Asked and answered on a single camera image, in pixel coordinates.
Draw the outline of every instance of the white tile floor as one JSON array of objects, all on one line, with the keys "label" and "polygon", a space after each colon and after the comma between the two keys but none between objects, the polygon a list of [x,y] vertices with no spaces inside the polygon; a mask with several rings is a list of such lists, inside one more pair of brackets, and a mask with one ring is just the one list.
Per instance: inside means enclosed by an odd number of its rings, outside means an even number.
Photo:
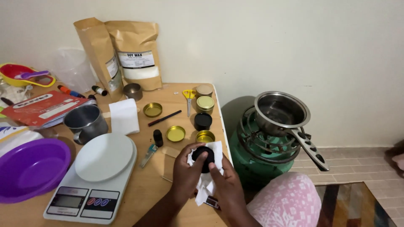
[{"label": "white tile floor", "polygon": [[320,148],[330,164],[321,172],[302,150],[290,171],[307,174],[315,185],[364,181],[397,227],[404,227],[404,178],[390,166],[386,147]]}]

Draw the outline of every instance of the pink patterned clothing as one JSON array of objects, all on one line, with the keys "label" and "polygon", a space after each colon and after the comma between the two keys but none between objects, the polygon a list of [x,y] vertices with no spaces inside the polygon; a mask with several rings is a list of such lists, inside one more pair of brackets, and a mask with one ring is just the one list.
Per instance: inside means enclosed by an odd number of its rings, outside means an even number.
[{"label": "pink patterned clothing", "polygon": [[247,209],[263,227],[315,227],[321,200],[307,175],[287,172],[265,186]]}]

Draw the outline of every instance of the purple bowl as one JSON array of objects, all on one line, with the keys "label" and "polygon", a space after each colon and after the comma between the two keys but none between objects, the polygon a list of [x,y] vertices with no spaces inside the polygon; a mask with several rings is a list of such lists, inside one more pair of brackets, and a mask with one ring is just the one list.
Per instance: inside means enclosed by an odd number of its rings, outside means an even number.
[{"label": "purple bowl", "polygon": [[0,203],[17,203],[52,191],[69,164],[69,147],[58,139],[38,139],[12,149],[0,157]]}]

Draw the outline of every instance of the stainless steel saucepan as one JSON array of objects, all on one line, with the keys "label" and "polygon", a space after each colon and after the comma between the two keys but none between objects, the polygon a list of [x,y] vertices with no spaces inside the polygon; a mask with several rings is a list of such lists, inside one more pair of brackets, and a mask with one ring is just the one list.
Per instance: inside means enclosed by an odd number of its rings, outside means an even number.
[{"label": "stainless steel saucepan", "polygon": [[284,92],[267,91],[255,98],[254,106],[255,120],[263,132],[275,137],[291,134],[321,171],[330,170],[316,146],[299,130],[310,121],[309,108],[302,101]]}]

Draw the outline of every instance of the digital kitchen scale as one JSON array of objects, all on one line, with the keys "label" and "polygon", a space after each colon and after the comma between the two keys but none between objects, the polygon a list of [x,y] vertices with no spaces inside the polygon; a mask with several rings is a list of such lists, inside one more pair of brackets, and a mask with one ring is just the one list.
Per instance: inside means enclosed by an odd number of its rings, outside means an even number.
[{"label": "digital kitchen scale", "polygon": [[135,143],[108,133],[88,142],[78,153],[53,194],[44,218],[110,224],[136,162]]}]

